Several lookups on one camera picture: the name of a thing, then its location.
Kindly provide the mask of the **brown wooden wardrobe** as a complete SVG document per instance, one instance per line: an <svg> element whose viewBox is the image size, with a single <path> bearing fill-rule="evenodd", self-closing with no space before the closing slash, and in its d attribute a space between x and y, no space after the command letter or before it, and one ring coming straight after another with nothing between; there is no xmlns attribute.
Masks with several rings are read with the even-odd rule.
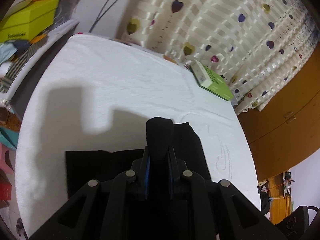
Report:
<svg viewBox="0 0 320 240"><path fill-rule="evenodd" d="M262 110L239 116L259 181L276 176L319 149L319 48Z"/></svg>

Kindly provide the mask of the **green white flat box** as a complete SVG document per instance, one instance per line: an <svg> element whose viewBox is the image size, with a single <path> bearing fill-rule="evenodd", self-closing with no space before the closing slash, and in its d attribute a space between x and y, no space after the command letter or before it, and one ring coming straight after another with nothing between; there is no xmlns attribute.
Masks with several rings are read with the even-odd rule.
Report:
<svg viewBox="0 0 320 240"><path fill-rule="evenodd" d="M233 94L220 75L216 74L216 72L204 66L197 60L192 63L190 68L201 88L215 94L225 101L232 100Z"/></svg>

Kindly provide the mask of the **lime green box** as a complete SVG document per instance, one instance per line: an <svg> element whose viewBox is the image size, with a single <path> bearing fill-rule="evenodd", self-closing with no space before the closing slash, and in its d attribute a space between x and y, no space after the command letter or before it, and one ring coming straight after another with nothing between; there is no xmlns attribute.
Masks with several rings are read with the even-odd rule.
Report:
<svg viewBox="0 0 320 240"><path fill-rule="evenodd" d="M54 23L59 0L31 2L1 22L1 42L32 40Z"/></svg>

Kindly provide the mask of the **black pants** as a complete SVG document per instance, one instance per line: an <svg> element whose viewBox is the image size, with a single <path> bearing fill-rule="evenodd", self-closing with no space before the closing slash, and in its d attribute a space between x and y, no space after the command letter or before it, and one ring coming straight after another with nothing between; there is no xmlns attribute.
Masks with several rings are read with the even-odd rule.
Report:
<svg viewBox="0 0 320 240"><path fill-rule="evenodd" d="M170 119L155 117L146 122L147 149L108 152L104 150L66 151L68 197L74 196L92 179L105 182L129 170L132 163L148 153L151 171L169 174L169 150L184 161L191 171L210 180L210 172L199 136L189 123L174 124Z"/></svg>

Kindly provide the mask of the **heart patterned cream curtain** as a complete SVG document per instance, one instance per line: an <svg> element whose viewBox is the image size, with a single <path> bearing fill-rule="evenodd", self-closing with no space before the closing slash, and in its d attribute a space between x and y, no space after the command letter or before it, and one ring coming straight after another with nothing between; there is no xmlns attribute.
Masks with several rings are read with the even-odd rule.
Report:
<svg viewBox="0 0 320 240"><path fill-rule="evenodd" d="M122 38L212 69L240 114L264 109L295 77L319 31L301 0L139 0Z"/></svg>

